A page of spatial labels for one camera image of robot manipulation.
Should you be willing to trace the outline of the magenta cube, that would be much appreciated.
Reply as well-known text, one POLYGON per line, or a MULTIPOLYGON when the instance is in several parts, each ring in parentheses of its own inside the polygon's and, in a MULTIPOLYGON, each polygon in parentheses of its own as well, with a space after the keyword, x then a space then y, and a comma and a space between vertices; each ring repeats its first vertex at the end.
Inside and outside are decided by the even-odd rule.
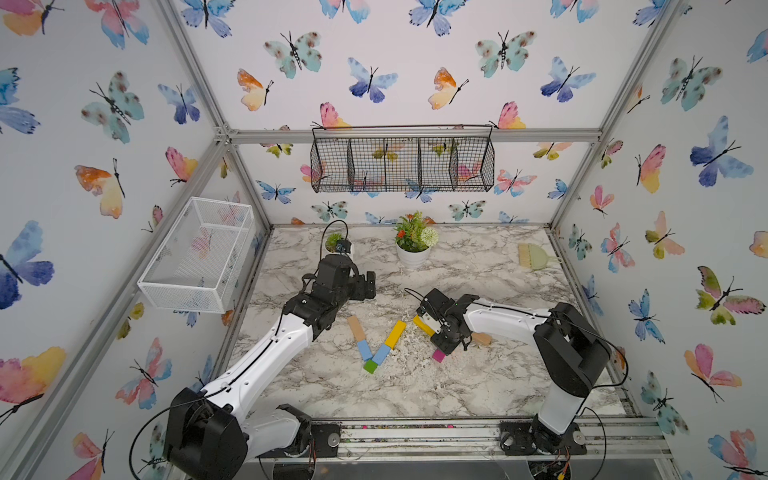
POLYGON ((438 363, 442 363, 446 355, 439 349, 436 349, 432 355, 432 359, 438 363))

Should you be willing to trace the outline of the yellow block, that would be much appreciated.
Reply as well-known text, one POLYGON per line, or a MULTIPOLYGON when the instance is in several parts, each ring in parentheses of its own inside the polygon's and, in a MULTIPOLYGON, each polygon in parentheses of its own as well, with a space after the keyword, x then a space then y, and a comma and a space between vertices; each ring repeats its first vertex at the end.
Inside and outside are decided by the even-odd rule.
POLYGON ((432 337, 435 334, 435 331, 426 324, 422 318, 418 315, 416 315, 413 318, 413 323, 422 331, 424 332, 428 337, 432 337))
POLYGON ((407 323, 404 321, 397 321, 389 335, 387 336, 384 344, 390 348, 395 349, 396 345, 401 338, 402 334, 404 333, 405 329, 407 327, 407 323))

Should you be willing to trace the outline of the natural wood block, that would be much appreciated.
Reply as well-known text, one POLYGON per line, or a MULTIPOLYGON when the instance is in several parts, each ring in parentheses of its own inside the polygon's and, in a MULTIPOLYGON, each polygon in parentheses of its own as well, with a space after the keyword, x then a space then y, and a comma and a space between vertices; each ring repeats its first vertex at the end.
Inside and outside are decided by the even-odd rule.
POLYGON ((353 337, 356 342, 361 342, 366 340, 365 332, 362 328, 362 325, 359 321, 359 319, 356 316, 350 316, 347 318, 348 325, 350 327, 350 330, 353 334, 353 337))
POLYGON ((489 334, 486 334, 486 333, 473 332, 471 334, 471 338, 472 338, 472 341, 474 343, 478 343, 478 344, 484 345, 484 346, 490 346, 492 344, 492 341, 493 341, 493 338, 489 334))

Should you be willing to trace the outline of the light blue block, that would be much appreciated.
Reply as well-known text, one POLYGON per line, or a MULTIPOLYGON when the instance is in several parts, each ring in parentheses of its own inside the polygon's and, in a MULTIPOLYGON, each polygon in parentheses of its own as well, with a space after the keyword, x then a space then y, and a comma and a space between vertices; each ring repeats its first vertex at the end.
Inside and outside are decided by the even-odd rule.
POLYGON ((375 355, 372 357, 372 361, 376 365, 381 365, 386 360, 390 352, 391 352, 391 348, 388 345, 383 344, 379 347, 375 355))
POLYGON ((357 348, 364 362, 367 362, 373 358, 370 346, 365 339, 357 342, 357 348))

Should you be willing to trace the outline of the green cube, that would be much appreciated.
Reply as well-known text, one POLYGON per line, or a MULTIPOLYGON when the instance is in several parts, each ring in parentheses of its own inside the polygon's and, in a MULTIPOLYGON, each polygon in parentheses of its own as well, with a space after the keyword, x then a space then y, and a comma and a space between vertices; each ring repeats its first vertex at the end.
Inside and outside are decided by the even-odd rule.
POLYGON ((364 364, 364 370, 370 374, 373 374, 377 368, 378 368, 378 364, 372 359, 367 360, 364 364))

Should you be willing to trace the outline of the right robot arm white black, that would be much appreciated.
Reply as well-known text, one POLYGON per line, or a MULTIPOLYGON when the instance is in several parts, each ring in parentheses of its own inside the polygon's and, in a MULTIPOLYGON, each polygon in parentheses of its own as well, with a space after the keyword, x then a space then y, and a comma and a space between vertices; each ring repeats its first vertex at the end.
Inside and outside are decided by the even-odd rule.
POLYGON ((534 346, 550 379, 544 403, 531 420, 500 424, 499 444, 507 456, 584 455, 576 419, 618 348, 601 336, 569 303, 526 309, 493 303, 474 294, 458 299, 433 289, 419 298, 418 316, 438 322, 430 336, 448 356, 466 349, 474 334, 488 334, 534 346))

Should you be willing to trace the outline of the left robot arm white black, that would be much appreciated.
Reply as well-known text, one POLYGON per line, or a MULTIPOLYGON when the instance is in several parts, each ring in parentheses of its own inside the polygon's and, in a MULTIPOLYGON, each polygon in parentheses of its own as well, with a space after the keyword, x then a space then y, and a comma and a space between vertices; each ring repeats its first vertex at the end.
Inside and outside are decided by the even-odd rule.
POLYGON ((335 322, 348 301, 372 300, 376 275, 346 255, 323 257, 282 307, 267 333, 200 390, 185 388, 168 409, 163 457, 192 479, 232 479, 250 458, 302 457, 313 447, 312 419, 282 404, 249 414, 277 375, 335 322))

